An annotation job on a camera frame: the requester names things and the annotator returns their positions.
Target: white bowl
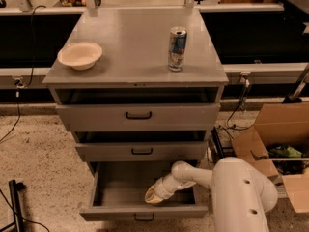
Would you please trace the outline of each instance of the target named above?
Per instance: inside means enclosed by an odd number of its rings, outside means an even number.
[[[96,43],[72,43],[58,52],[58,60],[65,66],[83,71],[91,68],[102,55],[102,48]]]

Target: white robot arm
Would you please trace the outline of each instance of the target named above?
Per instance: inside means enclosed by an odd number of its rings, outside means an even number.
[[[238,158],[221,159],[213,171],[177,161],[149,188],[145,201],[159,203],[195,184],[211,190],[216,232],[269,231],[265,212],[276,205],[278,192],[270,179]]]

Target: aluminum can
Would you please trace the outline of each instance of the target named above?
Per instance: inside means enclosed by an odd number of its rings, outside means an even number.
[[[171,71],[179,72],[183,69],[186,36],[184,27],[173,27],[170,30],[168,67]]]

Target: white surface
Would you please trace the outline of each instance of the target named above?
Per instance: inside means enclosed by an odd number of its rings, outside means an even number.
[[[102,48],[96,43],[72,43],[62,48],[58,60],[65,66],[83,71],[91,68],[102,55]]]
[[[185,27],[188,36],[184,67],[181,72],[168,69],[169,31]],[[226,74],[198,10],[173,9],[107,9],[85,11],[68,43],[94,42],[104,49],[104,56],[87,76],[72,72],[58,61],[48,73],[45,84],[62,85],[182,85],[192,83],[225,83]]]

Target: open drawer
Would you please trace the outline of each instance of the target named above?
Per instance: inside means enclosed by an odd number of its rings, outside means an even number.
[[[218,87],[70,88],[55,90],[58,102],[79,104],[214,103]]]
[[[87,221],[202,218],[208,208],[195,202],[193,188],[156,205],[145,202],[148,188],[171,166],[170,161],[98,163],[90,206],[81,216]]]
[[[208,147],[202,142],[77,143],[83,161],[201,160]]]
[[[213,104],[57,105],[67,131],[164,131],[212,129]]]

